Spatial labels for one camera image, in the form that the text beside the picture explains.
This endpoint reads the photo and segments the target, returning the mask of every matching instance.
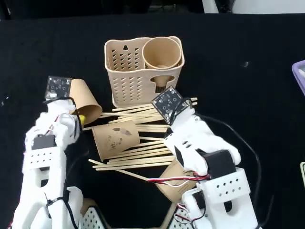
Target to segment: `purple container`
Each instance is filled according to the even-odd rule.
[[[292,65],[292,72],[305,95],[305,61],[300,61]]]

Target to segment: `plastic basket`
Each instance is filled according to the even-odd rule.
[[[169,37],[181,47],[179,38]],[[173,78],[166,87],[175,87],[181,68],[184,65],[184,55],[176,67],[168,70],[146,69],[142,57],[142,48],[151,38],[142,37],[132,40],[109,40],[105,43],[105,68],[112,89],[112,102],[116,107],[150,103],[159,93],[152,78],[160,75],[170,75]]]

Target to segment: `robotic arm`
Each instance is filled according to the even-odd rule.
[[[78,116],[70,114],[76,109],[68,97],[70,84],[69,78],[49,77],[48,112],[41,113],[26,133],[23,182],[13,229],[72,229],[81,218],[81,191],[65,187],[64,150],[77,141],[81,127]]]
[[[189,101],[169,87],[152,104],[170,125],[164,144],[179,163],[186,171],[210,176],[182,196],[192,227],[258,228],[247,177],[242,168],[236,167],[241,162],[238,150],[214,135]],[[232,205],[230,210],[225,207],[228,203]]]

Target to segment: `black cloth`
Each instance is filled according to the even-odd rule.
[[[305,15],[124,15],[0,22],[0,227],[19,202],[25,133],[40,112],[48,75],[84,79],[104,111],[112,108],[104,68],[107,40],[175,35],[185,66],[177,89],[198,97],[197,112],[231,124],[257,151],[263,166],[257,217],[265,228],[299,228],[304,219],[305,98],[291,72],[305,59]],[[241,153],[250,188],[256,179],[251,152],[225,127],[216,134]],[[97,159],[92,135],[90,157]],[[68,166],[81,154],[74,147]],[[160,226],[170,202],[153,185],[115,171],[96,172],[83,159],[71,173],[85,197],[95,199],[113,227]],[[163,168],[134,169],[157,177]]]

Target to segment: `black circuit board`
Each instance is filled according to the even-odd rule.
[[[49,76],[45,100],[69,97],[72,78]]]
[[[182,102],[183,97],[172,87],[167,88],[152,100],[152,105],[161,114],[167,124],[170,124],[170,117],[173,111],[173,119],[188,107],[187,102]]]

